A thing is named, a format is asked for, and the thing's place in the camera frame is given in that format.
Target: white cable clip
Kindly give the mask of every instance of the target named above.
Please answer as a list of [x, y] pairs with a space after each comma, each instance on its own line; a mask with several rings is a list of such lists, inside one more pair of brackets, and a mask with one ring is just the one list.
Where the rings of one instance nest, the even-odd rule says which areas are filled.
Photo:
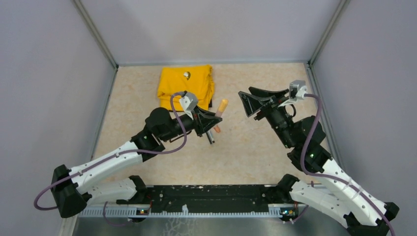
[[353, 200], [353, 199], [355, 199], [357, 196], [359, 196], [359, 194], [360, 194], [361, 192], [363, 192], [363, 188], [362, 188], [362, 186], [360, 186], [360, 185], [359, 185], [359, 191], [358, 191], [358, 192], [356, 192], [356, 193], [353, 195], [353, 197], [351, 198], [351, 200]]
[[352, 185], [352, 177], [349, 177], [349, 182], [342, 188], [342, 192], [345, 191], [345, 189], [349, 188], [349, 186]]

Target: aluminum frame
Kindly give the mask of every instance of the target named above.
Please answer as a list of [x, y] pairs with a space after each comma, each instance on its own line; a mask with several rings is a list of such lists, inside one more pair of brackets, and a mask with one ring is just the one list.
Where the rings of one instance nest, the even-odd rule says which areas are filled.
[[[95, 133], [96, 139], [95, 139], [94, 145], [91, 149], [91, 157], [92, 157], [94, 152], [95, 152], [95, 149], [96, 149], [96, 146], [97, 146], [97, 143], [98, 143], [98, 139], [99, 139], [99, 136], [100, 136], [100, 133], [101, 133], [104, 117], [105, 117], [107, 107], [108, 107], [108, 104], [109, 104], [109, 101], [110, 101], [110, 96], [112, 94], [113, 85], [114, 85], [114, 82], [115, 82], [115, 79], [116, 79], [116, 75], [117, 75], [117, 72], [118, 72], [119, 65], [115, 61], [111, 51], [109, 50], [109, 48], [107, 47], [104, 39], [100, 35], [97, 27], [95, 26], [93, 20], [89, 16], [88, 11], [84, 7], [82, 1], [81, 0], [71, 0], [71, 1], [73, 2], [75, 8], [79, 12], [81, 18], [83, 19], [83, 21], [84, 21], [86, 27], [88, 28], [88, 30], [90, 31], [91, 35], [95, 39], [98, 47], [100, 48], [100, 50], [102, 51], [102, 53], [106, 57], [106, 59], [109, 61], [109, 63], [112, 65], [112, 67], [114, 68], [114, 72], [115, 72], [114, 76], [113, 76], [113, 80], [112, 80], [110, 90], [108, 92], [109, 93], [108, 99], [107, 99], [106, 104], [105, 104], [105, 106], [103, 108], [103, 111], [102, 111], [102, 119], [101, 119], [100, 125], [98, 126], [97, 131]], [[330, 38], [332, 32], [336, 28], [337, 23], [340, 20], [341, 15], [346, 10], [349, 3], [350, 3], [350, 0], [340, 0], [340, 3], [338, 5], [331, 21], [329, 22], [329, 25], [327, 26], [326, 30], [323, 32], [323, 35], [322, 35], [322, 37], [319, 41], [319, 44], [317, 45], [316, 49], [314, 50], [314, 53], [313, 53], [311, 59], [308, 60], [307, 62], [297, 61], [297, 62], [304, 62], [307, 77], [308, 77], [308, 80], [310, 82], [313, 93], [320, 96], [320, 97], [321, 97], [322, 93], [320, 91], [320, 84], [318, 82], [317, 76], [314, 72], [314, 64], [317, 62], [317, 59], [320, 56], [320, 53], [323, 51], [323, 48], [326, 46], [326, 43], [327, 43], [328, 39]], [[343, 161], [340, 157], [340, 151], [339, 151], [339, 148], [338, 148], [338, 145], [337, 145], [337, 141], [335, 139], [333, 129], [331, 128], [332, 127], [331, 122], [330, 122], [330, 119], [328, 117], [328, 113], [326, 112], [325, 102], [323, 102], [323, 115], [322, 115], [321, 121], [322, 121], [322, 124], [323, 124], [324, 131], [326, 133], [330, 134], [327, 138], [330, 151], [331, 151], [334, 159], [339, 163], [339, 165], [342, 168], [344, 168]], [[75, 230], [76, 221], [77, 221], [77, 216], [73, 216], [73, 217], [70, 217], [70, 218], [63, 219], [62, 222], [61, 222], [61, 227], [60, 227], [60, 231], [59, 231], [58, 235], [59, 236], [71, 236], [71, 235], [73, 235], [73, 232]]]

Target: gray wall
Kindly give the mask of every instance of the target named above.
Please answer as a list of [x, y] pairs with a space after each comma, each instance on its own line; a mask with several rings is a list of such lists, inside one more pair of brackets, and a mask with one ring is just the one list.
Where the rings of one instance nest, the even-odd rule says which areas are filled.
[[346, 171], [416, 235], [417, 1], [353, 0], [314, 66]]
[[83, 0], [119, 64], [310, 59], [339, 0]]
[[113, 69], [70, 0], [1, 1], [0, 22], [0, 235], [57, 235], [33, 200], [56, 166], [90, 159]]

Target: purple cable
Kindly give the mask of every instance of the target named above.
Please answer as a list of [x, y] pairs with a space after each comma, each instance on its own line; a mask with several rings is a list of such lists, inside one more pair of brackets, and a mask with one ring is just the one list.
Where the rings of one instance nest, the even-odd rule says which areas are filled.
[[106, 221], [106, 223], [107, 223], [107, 224], [109, 224], [109, 225], [111, 225], [111, 226], [114, 226], [114, 227], [123, 227], [123, 226], [128, 225], [129, 223], [133, 223], [133, 221], [129, 221], [129, 223], [126, 223], [126, 224], [116, 224], [116, 223], [111, 222], [111, 221], [110, 221], [110, 220], [106, 217], [106, 207], [107, 207], [107, 203], [108, 203], [108, 202], [105, 202], [105, 203], [104, 203], [104, 207], [103, 207], [103, 218], [104, 218], [104, 220]]
[[[182, 133], [184, 135], [184, 140], [182, 141], [182, 144], [179, 147], [177, 147], [177, 148], [175, 148], [173, 150], [170, 150], [170, 151], [149, 151], [149, 150], [143, 150], [143, 149], [132, 149], [132, 150], [121, 151], [121, 152], [119, 152], [119, 154], [120, 155], [123, 155], [123, 154], [131, 153], [131, 152], [142, 152], [142, 153], [149, 153], [149, 154], [170, 154], [170, 153], [176, 152], [176, 151], [180, 150], [181, 148], [183, 148], [184, 145], [185, 145], [185, 143], [187, 142], [187, 132], [185, 131], [184, 124], [181, 122], [181, 119], [179, 118], [179, 115], [178, 115], [178, 113], [177, 113], [177, 111], [175, 110], [175, 107], [174, 107], [174, 97], [181, 96], [182, 94], [183, 94], [183, 92], [176, 92], [176, 93], [174, 93], [174, 94], [171, 95], [171, 99], [170, 99], [172, 111], [174, 112], [175, 118], [177, 119], [178, 124], [181, 127]], [[81, 172], [82, 173], [85, 173], [85, 172], [91, 170], [92, 168], [94, 168], [94, 167], [96, 167], [96, 166], [98, 166], [98, 165], [100, 165], [100, 164], [102, 164], [102, 163], [104, 163], [104, 162], [106, 162], [106, 161], [114, 158], [114, 157], [116, 157], [116, 154], [113, 154], [111, 156], [108, 156], [108, 157], [104, 158], [103, 160], [98, 161], [98, 162], [94, 163], [93, 165], [91, 165], [89, 167], [86, 167]], [[52, 183], [51, 185], [49, 185], [48, 187], [46, 187], [45, 189], [43, 189], [36, 196], [35, 200], [33, 201], [33, 206], [36, 209], [38, 209], [38, 210], [54, 210], [54, 209], [57, 209], [58, 206], [53, 206], [53, 207], [41, 207], [41, 206], [39, 206], [38, 201], [39, 201], [40, 197], [42, 197], [42, 195], [44, 195], [48, 190], [52, 189], [53, 187], [57, 186], [58, 184], [63, 183], [65, 181], [67, 181], [69, 179], [72, 179], [72, 178], [74, 178], [76, 176], [79, 176], [79, 175], [81, 175], [81, 173], [75, 173], [73, 175], [67, 176], [67, 177], [65, 177], [63, 179], [60, 179], [60, 180]]]
[[[313, 187], [314, 188], [314, 182], [313, 181], [311, 181], [311, 187]], [[304, 207], [304, 209], [301, 211], [301, 213], [294, 219], [294, 220], [292, 220], [292, 223], [295, 223], [295, 222], [297, 222], [304, 214], [305, 214], [305, 212], [307, 211], [307, 209], [308, 209], [308, 207], [309, 207], [309, 205], [306, 205], [305, 207]]]
[[[302, 171], [309, 176], [315, 176], [315, 177], [326, 177], [326, 178], [330, 178], [336, 181], [340, 181], [346, 185], [349, 185], [349, 182], [347, 182], [346, 180], [339, 178], [339, 177], [335, 177], [335, 176], [331, 176], [331, 175], [326, 175], [326, 174], [316, 174], [313, 172], [309, 172], [306, 168], [305, 168], [305, 154], [307, 153], [307, 148], [308, 145], [310, 144], [311, 138], [313, 137], [313, 133], [316, 130], [317, 124], [319, 123], [319, 119], [320, 119], [320, 114], [322, 112], [323, 109], [323, 102], [320, 99], [319, 96], [314, 95], [314, 94], [306, 94], [306, 97], [313, 97], [317, 100], [318, 103], [318, 108], [317, 108], [317, 113], [316, 113], [316, 118], [314, 118], [313, 124], [311, 126], [310, 131], [308, 132], [307, 138], [304, 142], [304, 146], [302, 147], [302, 151], [301, 151], [301, 168]], [[382, 219], [385, 221], [385, 223], [388, 225], [389, 227], [389, 231], [391, 231], [391, 235], [395, 236], [395, 232], [394, 232], [394, 228], [392, 227], [391, 223], [389, 222], [389, 220], [385, 217], [385, 215], [378, 209], [378, 207], [364, 194], [360, 191], [359, 188], [357, 188], [354, 185], [349, 185], [349, 187], [351, 187], [353, 190], [355, 190], [356, 192], [360, 192], [360, 195], [365, 199], [365, 201], [367, 201], [374, 209], [375, 211], [382, 217]]]

